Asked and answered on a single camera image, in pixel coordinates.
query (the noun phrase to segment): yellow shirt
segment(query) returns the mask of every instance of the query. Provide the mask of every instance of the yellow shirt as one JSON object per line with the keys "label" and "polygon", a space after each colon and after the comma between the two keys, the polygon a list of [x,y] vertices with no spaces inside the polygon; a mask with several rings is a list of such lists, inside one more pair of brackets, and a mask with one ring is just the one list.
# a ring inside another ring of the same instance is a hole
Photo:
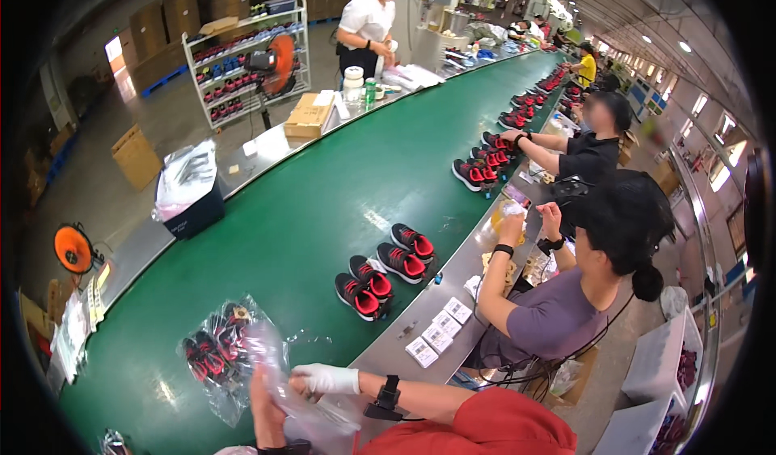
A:
{"label": "yellow shirt", "polygon": [[584,66],[584,68],[578,71],[580,74],[580,83],[583,86],[589,86],[590,83],[595,81],[595,59],[593,59],[593,55],[586,55],[582,58],[580,63]]}

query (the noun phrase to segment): green can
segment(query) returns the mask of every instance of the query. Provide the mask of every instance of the green can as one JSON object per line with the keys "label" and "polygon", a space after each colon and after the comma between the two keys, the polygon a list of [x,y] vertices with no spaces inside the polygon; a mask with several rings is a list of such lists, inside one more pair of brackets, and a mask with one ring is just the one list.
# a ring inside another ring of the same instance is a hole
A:
{"label": "green can", "polygon": [[366,96],[364,100],[367,104],[375,102],[375,88],[377,87],[377,80],[374,78],[366,79]]}

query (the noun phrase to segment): green conveyor belt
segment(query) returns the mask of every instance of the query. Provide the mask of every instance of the green conveyor belt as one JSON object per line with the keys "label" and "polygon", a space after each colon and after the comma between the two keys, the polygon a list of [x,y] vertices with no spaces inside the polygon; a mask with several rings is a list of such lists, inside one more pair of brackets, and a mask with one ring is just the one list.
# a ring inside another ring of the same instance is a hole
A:
{"label": "green conveyor belt", "polygon": [[[350,256],[373,256],[390,242],[395,222],[428,236],[444,264],[490,206],[452,176],[452,161],[468,158],[482,131],[501,131],[495,119],[509,98],[561,61],[531,53],[404,98],[236,194],[222,221],[170,247],[89,339],[88,363],[61,393],[76,429],[95,448],[105,428],[119,430],[136,455],[212,454],[252,440],[249,411],[236,429],[210,412],[202,385],[175,354],[180,340],[247,292],[283,337],[297,335],[292,364],[348,365],[423,285],[391,276],[390,319],[364,322],[338,300],[335,276],[348,271]],[[547,112],[538,111],[536,128]]]}

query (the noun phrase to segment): orange fan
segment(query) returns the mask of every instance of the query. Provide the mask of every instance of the orange fan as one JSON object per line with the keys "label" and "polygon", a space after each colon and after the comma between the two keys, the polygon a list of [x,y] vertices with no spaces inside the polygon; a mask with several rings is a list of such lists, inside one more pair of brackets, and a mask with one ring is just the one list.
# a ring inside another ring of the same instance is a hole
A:
{"label": "orange fan", "polygon": [[85,274],[95,261],[105,262],[105,257],[92,248],[81,223],[60,225],[53,236],[53,251],[64,269],[74,274]]}
{"label": "orange fan", "polygon": [[267,95],[280,93],[291,76],[293,68],[293,39],[288,34],[280,34],[272,40],[267,47],[267,53],[274,57],[272,74],[269,74],[262,83],[262,88]]}

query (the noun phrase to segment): blue pallet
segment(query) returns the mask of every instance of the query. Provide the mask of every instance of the blue pallet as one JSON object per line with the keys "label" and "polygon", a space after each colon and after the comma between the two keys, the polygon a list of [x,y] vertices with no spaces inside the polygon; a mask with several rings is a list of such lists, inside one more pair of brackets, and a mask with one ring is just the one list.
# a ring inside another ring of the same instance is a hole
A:
{"label": "blue pallet", "polygon": [[340,17],[329,17],[328,19],[318,19],[317,21],[309,21],[307,25],[314,26],[317,23],[328,23],[328,22],[334,22],[339,20],[340,20]]}
{"label": "blue pallet", "polygon": [[155,83],[154,83],[154,84],[152,84],[150,87],[148,87],[148,88],[146,88],[145,90],[143,90],[143,92],[141,93],[141,95],[143,95],[143,98],[148,98],[148,95],[150,95],[150,92],[152,92],[152,91],[156,90],[157,88],[159,88],[159,87],[160,87],[160,86],[162,86],[162,85],[166,85],[166,84],[167,84],[167,83],[168,83],[170,80],[172,80],[172,79],[173,79],[173,78],[175,78],[176,76],[178,76],[178,75],[181,75],[181,74],[183,74],[184,72],[186,72],[186,70],[187,70],[187,69],[189,69],[189,65],[183,65],[183,66],[181,66],[181,67],[180,67],[180,68],[178,68],[177,70],[175,70],[175,71],[171,72],[170,74],[168,74],[167,76],[165,76],[164,78],[162,78],[160,81],[157,81],[157,82],[155,82]]}
{"label": "blue pallet", "polygon": [[48,174],[46,174],[47,184],[51,184],[53,180],[59,175],[59,172],[62,171],[62,167],[64,166],[65,161],[67,161],[67,158],[70,157],[70,152],[73,150],[73,144],[75,143],[77,137],[78,134],[73,135],[70,139],[64,142],[64,145],[60,151],[57,152],[57,154],[53,157],[53,161],[51,162],[51,169],[49,169]]}

